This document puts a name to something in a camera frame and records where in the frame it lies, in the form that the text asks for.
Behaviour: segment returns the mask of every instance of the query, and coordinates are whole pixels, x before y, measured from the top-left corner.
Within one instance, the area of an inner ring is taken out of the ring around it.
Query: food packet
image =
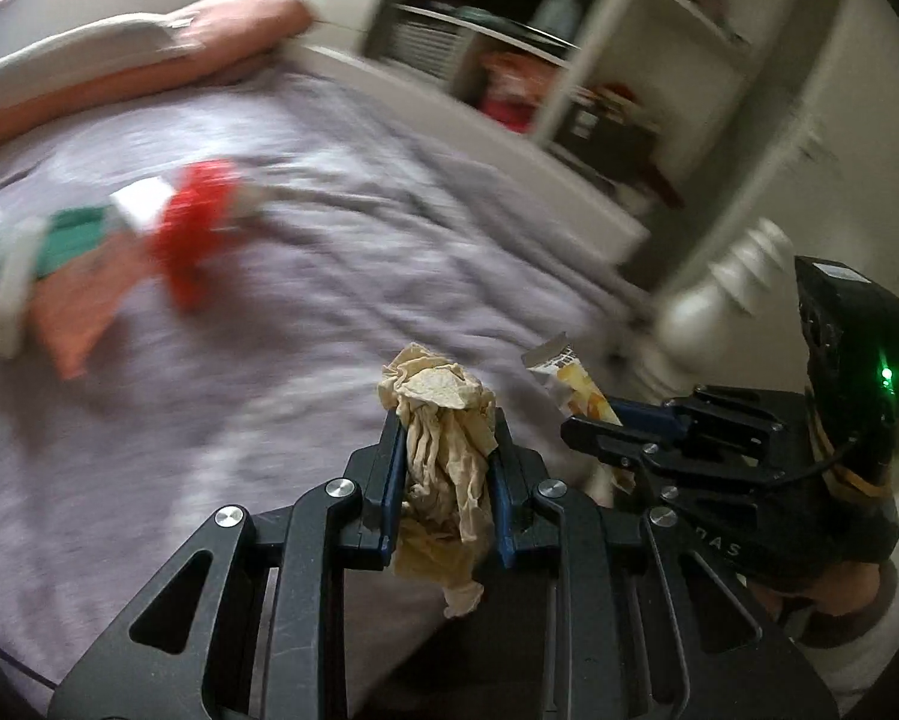
[[[609,400],[582,366],[566,333],[524,353],[522,363],[549,392],[563,415],[622,424]],[[612,469],[612,483],[626,493],[631,493],[635,487],[633,474],[623,469]]]

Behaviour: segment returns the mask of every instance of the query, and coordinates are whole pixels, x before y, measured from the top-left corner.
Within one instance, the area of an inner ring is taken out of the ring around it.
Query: wrinkled fabric
[[[383,367],[379,400],[406,428],[406,491],[396,574],[436,581],[446,617],[483,595],[472,579],[492,543],[486,458],[496,448],[496,398],[461,365],[410,343]]]
[[[85,376],[59,381],[35,344],[0,365],[0,646],[53,680],[217,508],[292,504],[376,443],[379,370],[409,341],[478,371],[553,474],[590,472],[519,354],[566,330],[611,391],[601,362],[638,291],[498,172],[334,82],[282,68],[53,122],[0,149],[0,209],[92,205],[214,158],[280,201],[206,262],[206,309],[182,316],[147,281]],[[352,573],[345,603],[358,706],[441,624],[443,594]]]

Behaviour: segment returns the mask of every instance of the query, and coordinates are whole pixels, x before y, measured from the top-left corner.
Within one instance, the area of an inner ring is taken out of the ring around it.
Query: white pillow
[[[33,43],[0,59],[0,109],[99,76],[195,52],[201,45],[182,37],[187,25],[189,20],[134,13]]]

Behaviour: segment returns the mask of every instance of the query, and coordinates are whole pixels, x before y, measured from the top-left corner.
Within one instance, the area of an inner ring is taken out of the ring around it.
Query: white sticker
[[[842,278],[846,279],[846,281],[861,281],[863,284],[873,283],[865,278],[865,276],[860,276],[856,271],[851,271],[849,268],[843,268],[841,265],[825,265],[823,263],[813,263],[813,265],[817,266],[817,268],[827,276],[832,276],[833,278]]]

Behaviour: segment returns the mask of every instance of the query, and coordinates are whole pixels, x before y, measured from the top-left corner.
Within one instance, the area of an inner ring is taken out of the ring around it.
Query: bed sheet
[[[374,443],[380,367],[408,341],[469,367],[516,440],[578,478],[519,354],[567,330],[598,368],[638,311],[505,177],[291,67],[40,127],[0,151],[0,210],[99,203],[213,157],[278,202],[270,235],[209,264],[206,309],[181,316],[146,282],[83,378],[32,345],[0,365],[0,646],[53,680],[218,506],[290,504]],[[352,706],[442,610],[430,584],[347,577]]]

